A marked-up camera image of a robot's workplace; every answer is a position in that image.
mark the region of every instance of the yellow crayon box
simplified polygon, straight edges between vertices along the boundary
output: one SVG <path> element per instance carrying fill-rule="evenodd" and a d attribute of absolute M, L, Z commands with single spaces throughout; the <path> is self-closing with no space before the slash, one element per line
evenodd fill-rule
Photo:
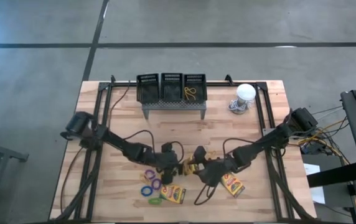
<path fill-rule="evenodd" d="M 160 198 L 182 204 L 184 202 L 185 192 L 186 189 L 178 185 L 163 185 L 160 190 Z"/>
<path fill-rule="evenodd" d="M 233 174 L 227 173 L 221 178 L 221 184 L 236 198 L 238 197 L 245 186 Z"/>

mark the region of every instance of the blue ring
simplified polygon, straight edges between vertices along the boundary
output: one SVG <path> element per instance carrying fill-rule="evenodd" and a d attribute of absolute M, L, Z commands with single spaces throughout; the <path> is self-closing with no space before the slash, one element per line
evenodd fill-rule
<path fill-rule="evenodd" d="M 149 192 L 148 194 L 145 194 L 145 192 L 144 192 L 146 189 L 149 189 L 149 190 L 150 190 L 150 192 Z M 153 189 L 152 189 L 150 186 L 144 186 L 144 187 L 141 189 L 141 194 L 142 194 L 142 196 L 147 197 L 147 196 L 150 196 L 152 193 L 153 193 Z"/>

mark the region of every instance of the colorful rubber ring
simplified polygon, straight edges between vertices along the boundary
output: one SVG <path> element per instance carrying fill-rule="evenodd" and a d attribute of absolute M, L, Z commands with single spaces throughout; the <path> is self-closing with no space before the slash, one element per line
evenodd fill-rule
<path fill-rule="evenodd" d="M 149 190 L 150 190 L 150 192 L 149 192 L 148 194 L 145 194 L 145 190 L 146 190 L 146 189 L 149 189 Z M 152 189 L 151 187 L 149 187 L 149 186 L 144 186 L 144 187 L 141 189 L 141 194 L 142 194 L 142 196 L 147 197 L 147 196 L 150 196 L 152 193 L 153 193 L 153 189 Z"/>
<path fill-rule="evenodd" d="M 156 177 L 156 172 L 154 172 L 153 170 L 146 170 L 146 171 L 145 171 L 145 175 L 146 175 L 146 177 L 147 177 L 149 180 L 151 180 L 151 179 L 153 179 L 153 178 Z"/>
<path fill-rule="evenodd" d="M 160 190 L 160 188 L 161 188 L 161 179 L 158 179 L 158 178 L 156 178 L 156 179 L 153 179 L 152 180 L 152 188 L 153 188 L 153 190 Z"/>
<path fill-rule="evenodd" d="M 151 205 L 160 205 L 162 202 L 161 198 L 150 198 L 148 203 Z"/>

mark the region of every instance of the green ring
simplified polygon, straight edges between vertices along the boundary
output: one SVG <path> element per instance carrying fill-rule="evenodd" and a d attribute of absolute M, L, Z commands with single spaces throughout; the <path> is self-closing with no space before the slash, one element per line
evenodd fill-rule
<path fill-rule="evenodd" d="M 161 198 L 150 198 L 148 203 L 151 205 L 160 205 L 162 202 Z"/>

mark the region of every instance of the gray floor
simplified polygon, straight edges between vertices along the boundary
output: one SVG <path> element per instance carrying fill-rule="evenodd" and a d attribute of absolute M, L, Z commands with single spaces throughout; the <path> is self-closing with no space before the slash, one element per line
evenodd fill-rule
<path fill-rule="evenodd" d="M 2 1 L 0 43 L 90 43 L 102 0 Z M 356 0 L 112 0 L 100 42 L 356 42 Z M 0 223 L 47 219 L 89 49 L 0 49 L 0 145 L 28 152 L 0 190 Z M 146 72 L 282 79 L 291 107 L 319 111 L 356 89 L 356 47 L 98 49 L 90 80 Z M 325 126 L 344 112 L 322 120 Z M 335 136 L 356 161 L 350 129 Z M 317 206 L 323 220 L 350 222 Z"/>

